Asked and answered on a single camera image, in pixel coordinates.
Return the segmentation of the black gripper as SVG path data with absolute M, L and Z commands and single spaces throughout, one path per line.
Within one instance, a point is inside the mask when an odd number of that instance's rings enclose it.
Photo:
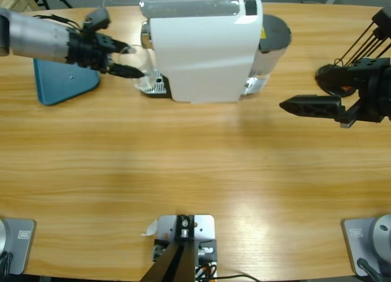
M 355 121 L 380 123 L 390 119 L 390 58 L 362 58 L 350 66 L 325 65 L 315 73 L 321 87 L 354 87 L 359 98 L 354 102 L 338 95 L 295 95 L 279 103 L 295 116 L 332 119 L 341 128 Z
M 68 30 L 68 33 L 68 52 L 65 57 L 67 64 L 77 64 L 80 67 L 122 78 L 144 77 L 142 71 L 132 66 L 122 64 L 110 66 L 110 55 L 131 53 L 133 50 L 131 45 L 99 33 L 82 34 L 75 30 Z

